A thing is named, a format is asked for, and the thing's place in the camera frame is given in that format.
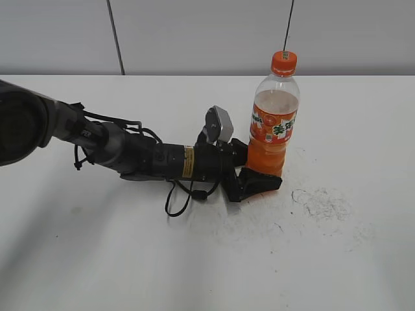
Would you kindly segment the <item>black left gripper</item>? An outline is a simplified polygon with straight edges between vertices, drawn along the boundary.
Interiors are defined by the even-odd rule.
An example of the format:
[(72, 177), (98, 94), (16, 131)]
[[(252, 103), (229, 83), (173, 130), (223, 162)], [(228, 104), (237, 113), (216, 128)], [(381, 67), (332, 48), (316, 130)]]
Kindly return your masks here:
[[(193, 198), (206, 200), (219, 185), (222, 185), (231, 202), (240, 202), (263, 192), (278, 190), (282, 178), (245, 168), (248, 159), (248, 145), (232, 138), (228, 143), (217, 145), (208, 142), (206, 133), (200, 132), (194, 145), (195, 162), (193, 181), (211, 182), (209, 191), (194, 190)], [(239, 176), (236, 168), (242, 167)]]

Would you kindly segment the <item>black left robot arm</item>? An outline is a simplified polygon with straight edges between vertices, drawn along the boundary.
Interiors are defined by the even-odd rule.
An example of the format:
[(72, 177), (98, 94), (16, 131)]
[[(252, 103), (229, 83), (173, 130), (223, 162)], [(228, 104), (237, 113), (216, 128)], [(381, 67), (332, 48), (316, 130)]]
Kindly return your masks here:
[(207, 182), (222, 187), (231, 202), (277, 190), (282, 179), (246, 168), (248, 147), (233, 138), (228, 112), (208, 109), (193, 146), (164, 143), (139, 121), (97, 115), (10, 82), (1, 82), (1, 164), (26, 158), (52, 138), (72, 143), (74, 165), (84, 162), (116, 171), (129, 181), (164, 180), (174, 186)]

